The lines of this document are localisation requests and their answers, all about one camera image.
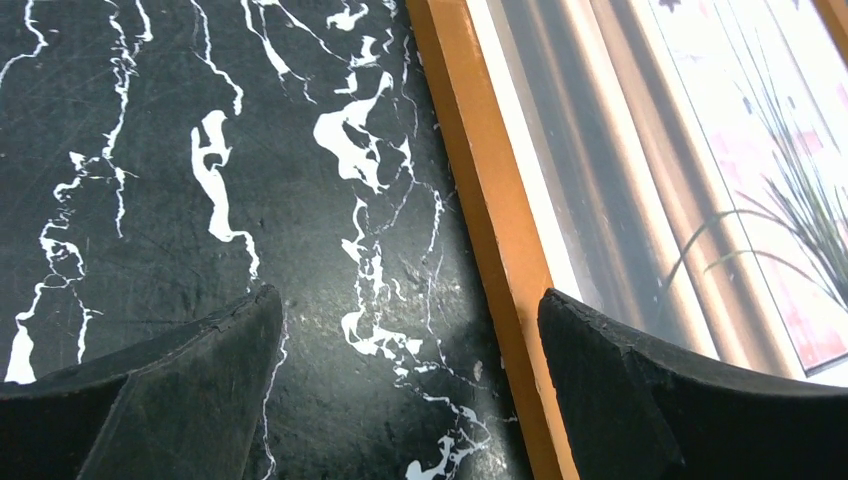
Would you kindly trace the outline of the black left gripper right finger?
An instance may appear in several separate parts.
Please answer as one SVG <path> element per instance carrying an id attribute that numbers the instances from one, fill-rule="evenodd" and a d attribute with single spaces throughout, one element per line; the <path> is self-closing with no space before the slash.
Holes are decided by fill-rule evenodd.
<path id="1" fill-rule="evenodd" d="M 746 370 L 557 290 L 538 326 L 583 479 L 843 479 L 844 388 Z"/>

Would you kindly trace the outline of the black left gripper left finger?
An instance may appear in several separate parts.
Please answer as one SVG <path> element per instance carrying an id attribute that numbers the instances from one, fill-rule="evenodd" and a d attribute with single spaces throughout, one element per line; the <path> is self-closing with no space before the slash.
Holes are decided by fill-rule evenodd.
<path id="1" fill-rule="evenodd" d="M 279 347 L 266 285 L 156 338 L 1 387 L 5 479 L 238 479 Z"/>

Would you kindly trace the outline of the orange wooden picture frame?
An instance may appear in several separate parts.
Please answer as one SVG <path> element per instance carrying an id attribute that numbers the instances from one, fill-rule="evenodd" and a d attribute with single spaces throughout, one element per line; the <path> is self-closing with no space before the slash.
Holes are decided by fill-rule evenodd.
<path id="1" fill-rule="evenodd" d="M 543 349 L 539 304 L 553 289 L 636 328 L 555 288 L 493 82 L 471 24 L 469 2 L 411 1 L 407 8 L 459 188 L 533 475 L 538 479 L 583 479 L 572 457 Z M 847 51 L 846 3 L 822 2 L 830 34 Z"/>

